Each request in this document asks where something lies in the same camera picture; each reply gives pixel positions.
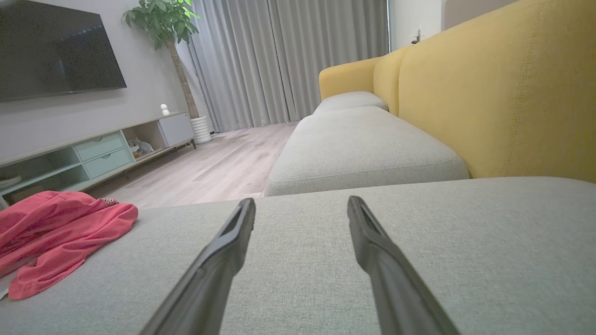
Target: white cabinet door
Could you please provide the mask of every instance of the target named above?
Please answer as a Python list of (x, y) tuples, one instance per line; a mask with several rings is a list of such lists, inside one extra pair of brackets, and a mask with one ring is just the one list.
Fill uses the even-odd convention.
[(162, 129), (163, 138), (166, 140), (168, 147), (190, 141), (194, 137), (188, 113), (159, 120), (159, 128)]

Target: pink garment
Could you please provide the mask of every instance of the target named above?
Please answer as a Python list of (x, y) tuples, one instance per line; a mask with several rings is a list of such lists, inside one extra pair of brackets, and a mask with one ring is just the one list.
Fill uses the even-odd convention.
[(137, 216), (132, 204), (70, 191), (37, 193), (1, 211), (0, 278), (17, 271), (8, 297), (24, 299), (59, 282)]

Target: sofa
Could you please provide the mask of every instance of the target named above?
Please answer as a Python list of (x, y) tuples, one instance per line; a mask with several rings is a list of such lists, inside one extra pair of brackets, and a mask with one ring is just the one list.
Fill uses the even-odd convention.
[[(221, 334), (380, 334), (350, 237), (351, 195), (461, 334), (596, 333), (594, 9), (591, 0), (523, 0), (321, 73), (323, 98), (335, 98), (298, 124), (269, 196), (255, 199)], [(540, 41), (544, 30), (556, 46)], [(534, 45), (525, 56), (518, 34)], [(522, 78), (510, 66), (516, 57)], [(398, 88), (399, 98), (390, 95)], [(413, 95), (420, 90), (432, 94)], [(141, 209), (127, 234), (54, 286), (0, 300), (0, 333), (138, 334), (237, 203)]]
[(596, 182), (593, 13), (594, 1), (522, 0), (323, 70), (322, 103), (265, 195), (500, 176)]

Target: white figurine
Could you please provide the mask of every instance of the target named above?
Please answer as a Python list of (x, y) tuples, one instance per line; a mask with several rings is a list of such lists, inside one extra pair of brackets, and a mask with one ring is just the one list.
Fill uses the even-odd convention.
[(168, 115), (170, 113), (170, 111), (167, 110), (167, 105), (166, 104), (162, 104), (160, 107), (162, 108), (162, 114), (163, 115)]

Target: white bowl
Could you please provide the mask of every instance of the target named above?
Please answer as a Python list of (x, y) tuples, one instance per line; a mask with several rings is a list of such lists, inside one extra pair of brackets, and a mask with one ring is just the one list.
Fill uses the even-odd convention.
[(16, 176), (14, 178), (7, 179), (7, 180), (1, 180), (0, 188), (8, 188), (10, 186), (14, 186), (14, 185), (17, 185), (18, 183), (20, 183), (21, 181), (23, 181), (23, 177), (21, 177), (21, 176)]

